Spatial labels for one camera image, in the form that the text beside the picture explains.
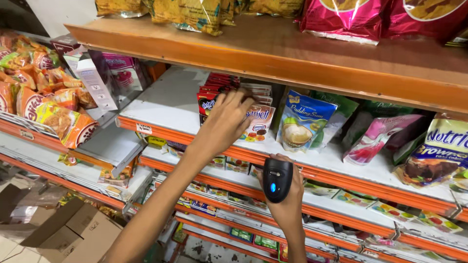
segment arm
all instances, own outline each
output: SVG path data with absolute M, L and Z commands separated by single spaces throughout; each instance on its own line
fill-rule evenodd
M 218 153 L 228 149 L 249 126 L 245 114 L 254 103 L 243 91 L 221 94 L 174 171 L 122 230 L 104 261 L 139 262 L 161 233 L 177 200 L 193 178 Z
M 289 157 L 281 154 L 271 154 L 270 157 L 281 161 L 293 162 Z M 263 187 L 263 175 L 258 175 L 258 179 Z M 297 166 L 294 165 L 294 174 L 288 196 L 278 204 L 273 204 L 268 199 L 266 200 L 271 215 L 286 236 L 286 241 L 288 242 L 288 261 L 294 263 L 307 262 L 306 233 L 302 226 L 302 196 L 304 195 L 302 180 L 302 174 Z

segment coconut pudding bag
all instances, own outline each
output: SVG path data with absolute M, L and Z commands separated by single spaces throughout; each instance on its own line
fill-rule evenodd
M 288 92 L 276 141 L 289 152 L 306 152 L 337 106 L 293 90 Z

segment barcode scanner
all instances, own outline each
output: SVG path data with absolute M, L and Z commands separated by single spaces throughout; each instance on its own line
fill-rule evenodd
M 263 168 L 263 191 L 272 203 L 282 202 L 289 193 L 293 181 L 292 162 L 267 158 Z

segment pink snack bag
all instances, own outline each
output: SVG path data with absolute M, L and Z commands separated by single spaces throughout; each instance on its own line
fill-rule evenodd
M 344 153 L 343 162 L 366 165 L 384 147 L 390 136 L 401 131 L 422 115 L 409 114 L 390 118 L 375 118 L 364 135 Z
M 120 90 L 144 90 L 148 86 L 138 58 L 106 52 L 102 55 Z
M 307 0 L 300 30 L 328 37 L 377 45 L 388 0 Z

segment hand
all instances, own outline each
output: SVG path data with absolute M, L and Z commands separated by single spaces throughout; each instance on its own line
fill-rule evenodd
M 289 157 L 282 154 L 270 154 L 271 158 L 293 162 Z M 263 174 L 257 175 L 260 185 L 263 188 Z M 266 204 L 270 209 L 271 215 L 283 230 L 286 237 L 295 235 L 297 232 L 303 232 L 302 227 L 302 196 L 304 195 L 304 186 L 302 184 L 303 175 L 299 172 L 297 165 L 294 165 L 292 174 L 291 188 L 286 198 L 281 203 L 271 203 L 266 199 Z
M 244 89 L 231 91 L 227 95 L 220 94 L 187 150 L 193 148 L 198 155 L 211 160 L 240 138 L 250 125 L 251 118 L 245 115 L 255 102 L 250 97 L 242 102 L 245 94 Z

